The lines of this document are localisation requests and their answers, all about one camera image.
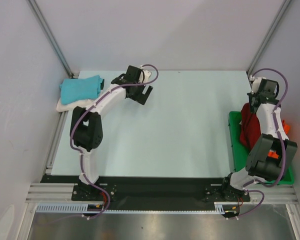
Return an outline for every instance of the blue cloth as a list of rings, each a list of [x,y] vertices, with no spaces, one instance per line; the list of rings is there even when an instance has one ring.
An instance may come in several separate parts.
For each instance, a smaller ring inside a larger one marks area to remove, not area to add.
[[[66,78],[60,84],[61,103],[67,105],[78,100],[98,98],[102,82],[103,79],[99,75],[85,79]]]

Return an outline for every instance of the orange part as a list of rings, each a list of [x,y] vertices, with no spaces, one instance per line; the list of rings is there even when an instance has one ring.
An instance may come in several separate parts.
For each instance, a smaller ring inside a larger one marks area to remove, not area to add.
[[[274,159],[279,159],[279,155],[274,151],[270,151],[268,153],[268,157],[271,157],[271,158],[274,158]]]
[[[283,130],[284,130],[285,134],[288,134],[290,129],[291,129],[291,126],[286,124],[285,120],[282,121],[282,127],[283,127]]]

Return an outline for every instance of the metal floor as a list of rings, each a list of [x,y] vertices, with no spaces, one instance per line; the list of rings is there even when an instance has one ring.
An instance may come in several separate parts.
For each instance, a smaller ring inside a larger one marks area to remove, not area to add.
[[[245,212],[253,206],[243,206]],[[87,221],[36,213],[28,240],[294,240],[285,205],[262,205],[239,220],[207,214],[104,214]]]

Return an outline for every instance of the white table surface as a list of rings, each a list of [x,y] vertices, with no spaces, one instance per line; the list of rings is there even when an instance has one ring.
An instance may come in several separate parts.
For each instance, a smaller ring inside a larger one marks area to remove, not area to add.
[[[124,71],[81,71],[100,75],[105,90]],[[244,71],[160,71],[141,105],[122,101],[103,120],[97,148],[101,176],[224,177],[233,170],[228,128],[230,111],[240,111],[250,91]],[[69,112],[52,175],[79,175],[79,154],[72,150]]]

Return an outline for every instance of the red cloth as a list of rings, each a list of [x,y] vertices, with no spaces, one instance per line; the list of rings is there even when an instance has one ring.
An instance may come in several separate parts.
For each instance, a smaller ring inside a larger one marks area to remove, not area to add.
[[[240,143],[251,150],[261,136],[260,123],[257,115],[250,112],[249,103],[243,105],[241,116]]]

